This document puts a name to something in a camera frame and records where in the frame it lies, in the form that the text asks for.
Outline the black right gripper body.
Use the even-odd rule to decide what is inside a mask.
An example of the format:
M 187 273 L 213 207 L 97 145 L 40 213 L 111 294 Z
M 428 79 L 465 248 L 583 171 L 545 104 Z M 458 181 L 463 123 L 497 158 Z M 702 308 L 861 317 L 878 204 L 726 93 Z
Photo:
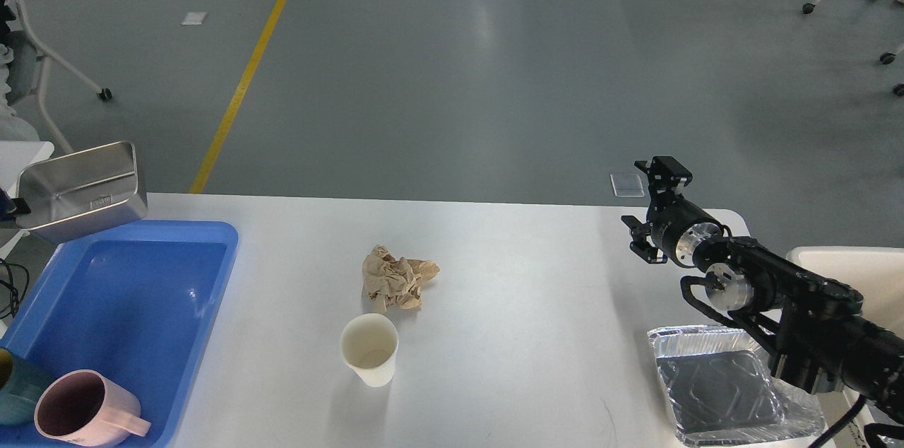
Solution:
M 651 241 L 678 266 L 693 269 L 698 246 L 724 235 L 724 228 L 708 212 L 682 196 L 655 196 L 646 214 Z

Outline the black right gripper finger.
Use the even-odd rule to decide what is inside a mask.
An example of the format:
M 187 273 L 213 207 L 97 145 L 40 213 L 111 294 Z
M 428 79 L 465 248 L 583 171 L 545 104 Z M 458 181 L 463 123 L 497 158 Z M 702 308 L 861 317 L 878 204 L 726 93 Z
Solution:
M 629 229 L 630 250 L 647 264 L 667 264 L 668 257 L 650 241 L 651 223 L 623 214 L 621 222 Z
M 684 190 L 694 175 L 674 156 L 653 156 L 636 160 L 634 167 L 647 179 L 651 206 L 671 206 L 684 200 Z

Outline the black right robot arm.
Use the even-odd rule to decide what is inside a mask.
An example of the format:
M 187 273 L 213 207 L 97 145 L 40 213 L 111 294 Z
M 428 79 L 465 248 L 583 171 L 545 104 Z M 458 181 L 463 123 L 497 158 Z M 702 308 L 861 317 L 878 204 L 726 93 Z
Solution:
M 650 204 L 645 219 L 621 217 L 630 249 L 647 264 L 674 264 L 697 275 L 680 280 L 682 299 L 708 319 L 741 329 L 768 353 L 771 376 L 810 393 L 848 387 L 857 400 L 813 442 L 820 447 L 872 402 L 889 423 L 863 428 L 871 447 L 902 439 L 903 342 L 863 316 L 863 294 L 735 236 L 684 188 L 692 174 L 668 155 L 637 160 Z

